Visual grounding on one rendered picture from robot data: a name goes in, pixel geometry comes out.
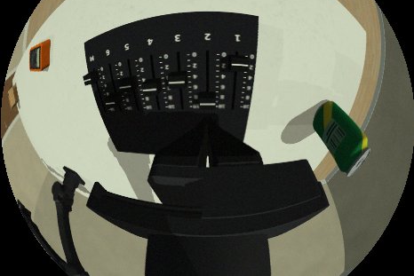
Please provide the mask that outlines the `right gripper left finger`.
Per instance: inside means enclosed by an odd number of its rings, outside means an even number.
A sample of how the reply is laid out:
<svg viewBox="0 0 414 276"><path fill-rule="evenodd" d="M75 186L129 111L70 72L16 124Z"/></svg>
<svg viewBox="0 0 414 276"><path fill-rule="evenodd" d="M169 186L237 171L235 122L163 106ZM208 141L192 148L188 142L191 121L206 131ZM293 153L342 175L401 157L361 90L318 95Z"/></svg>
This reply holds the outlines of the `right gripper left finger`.
<svg viewBox="0 0 414 276"><path fill-rule="evenodd" d="M156 152L152 166L161 163L202 167L203 157L203 167L206 167L207 148L208 117L204 117L191 131Z"/></svg>

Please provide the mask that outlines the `green and yellow drink can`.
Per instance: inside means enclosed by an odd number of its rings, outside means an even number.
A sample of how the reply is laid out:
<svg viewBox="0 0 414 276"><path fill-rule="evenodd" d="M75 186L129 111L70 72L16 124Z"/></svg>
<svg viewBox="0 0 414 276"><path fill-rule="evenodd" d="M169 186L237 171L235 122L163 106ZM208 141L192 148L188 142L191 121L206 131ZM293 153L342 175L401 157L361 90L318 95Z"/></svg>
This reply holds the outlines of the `green and yellow drink can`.
<svg viewBox="0 0 414 276"><path fill-rule="evenodd" d="M356 123L333 101L319 106L313 127L340 171L354 174L370 153L368 139Z"/></svg>

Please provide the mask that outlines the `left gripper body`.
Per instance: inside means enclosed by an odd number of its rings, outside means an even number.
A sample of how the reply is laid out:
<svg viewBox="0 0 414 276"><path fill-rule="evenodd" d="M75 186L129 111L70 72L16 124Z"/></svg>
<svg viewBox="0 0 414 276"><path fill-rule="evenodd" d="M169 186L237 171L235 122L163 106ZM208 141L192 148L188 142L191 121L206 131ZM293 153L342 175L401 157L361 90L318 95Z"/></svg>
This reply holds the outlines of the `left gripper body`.
<svg viewBox="0 0 414 276"><path fill-rule="evenodd" d="M24 214L25 214L25 212L28 212L29 216L31 217L30 212L25 208L24 205L21 204L21 202L19 200L18 200L18 206L20 207L20 212L22 210L23 210Z"/></svg>

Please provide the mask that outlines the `black lighting desk fader panel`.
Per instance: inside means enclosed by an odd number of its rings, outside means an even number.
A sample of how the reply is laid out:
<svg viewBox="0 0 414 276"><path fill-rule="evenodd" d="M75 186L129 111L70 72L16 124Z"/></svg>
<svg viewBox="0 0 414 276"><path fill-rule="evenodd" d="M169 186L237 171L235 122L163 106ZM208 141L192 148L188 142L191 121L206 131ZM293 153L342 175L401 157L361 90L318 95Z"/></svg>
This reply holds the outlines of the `black lighting desk fader panel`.
<svg viewBox="0 0 414 276"><path fill-rule="evenodd" d="M84 85L117 152L155 154L204 117L243 142L258 34L259 16L179 12L86 41Z"/></svg>

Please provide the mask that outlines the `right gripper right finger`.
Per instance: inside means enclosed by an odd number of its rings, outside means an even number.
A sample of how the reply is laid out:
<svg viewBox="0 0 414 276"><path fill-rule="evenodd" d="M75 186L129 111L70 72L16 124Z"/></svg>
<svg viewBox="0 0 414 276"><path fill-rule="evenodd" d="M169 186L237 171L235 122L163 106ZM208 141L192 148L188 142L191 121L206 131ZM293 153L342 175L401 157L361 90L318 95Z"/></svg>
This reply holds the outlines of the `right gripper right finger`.
<svg viewBox="0 0 414 276"><path fill-rule="evenodd" d="M220 128L211 117L208 117L208 156L209 167L264 164L257 150Z"/></svg>

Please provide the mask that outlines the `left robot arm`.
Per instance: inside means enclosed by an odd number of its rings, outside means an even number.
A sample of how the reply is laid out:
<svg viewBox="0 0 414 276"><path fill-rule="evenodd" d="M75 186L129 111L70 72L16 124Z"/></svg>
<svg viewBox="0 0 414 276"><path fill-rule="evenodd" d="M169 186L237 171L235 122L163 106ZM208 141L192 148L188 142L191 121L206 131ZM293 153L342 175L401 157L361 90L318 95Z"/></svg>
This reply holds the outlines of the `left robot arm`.
<svg viewBox="0 0 414 276"><path fill-rule="evenodd" d="M37 225L32 222L32 219L29 216L29 214L27 212L25 212L24 214L23 210L21 211L21 214L25 218L26 222L28 223L28 227L36 236L44 250L48 253L52 260L55 259L55 261L53 261L68 276L90 276L89 273L84 270L78 259L69 224L69 212L72 211L72 205L74 202L73 198L75 195L74 192L76 188L79 186L79 184L85 185L85 182L75 171L69 169L66 166L64 166L63 169L66 171L64 175L64 180L62 182L63 185L60 182L56 181L52 185L52 194L57 210L61 244L67 262L65 262L48 244L48 242L45 240L43 235L38 230Z"/></svg>

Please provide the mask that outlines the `orange digital multimeter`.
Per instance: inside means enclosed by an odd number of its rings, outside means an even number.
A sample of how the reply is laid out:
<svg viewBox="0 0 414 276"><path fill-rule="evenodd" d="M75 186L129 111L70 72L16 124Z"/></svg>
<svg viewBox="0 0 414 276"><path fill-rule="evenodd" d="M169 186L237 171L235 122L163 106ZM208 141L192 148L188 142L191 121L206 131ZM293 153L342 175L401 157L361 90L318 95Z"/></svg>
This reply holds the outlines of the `orange digital multimeter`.
<svg viewBox="0 0 414 276"><path fill-rule="evenodd" d="M50 65L51 40L48 39L29 51L29 70L42 71Z"/></svg>

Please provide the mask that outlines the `brown cardboard box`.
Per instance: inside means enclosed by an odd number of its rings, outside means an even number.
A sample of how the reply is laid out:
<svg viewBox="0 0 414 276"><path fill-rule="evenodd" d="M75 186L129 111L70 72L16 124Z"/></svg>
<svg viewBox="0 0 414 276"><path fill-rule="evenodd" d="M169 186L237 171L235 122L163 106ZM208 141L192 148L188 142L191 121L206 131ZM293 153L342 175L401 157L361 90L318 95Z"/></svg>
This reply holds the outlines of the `brown cardboard box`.
<svg viewBox="0 0 414 276"><path fill-rule="evenodd" d="M11 84L12 86L12 84ZM17 92L17 86L16 83L13 85L13 87L10 86L10 89L8 90L8 98L9 98L9 102L10 102L10 106L13 105L15 106L17 104L17 100L19 99L18 96L18 92ZM14 97L13 97L13 93L14 93ZM11 101L10 101L11 98ZM15 103L16 101L16 103ZM12 106L11 106L11 110L12 110Z"/></svg>

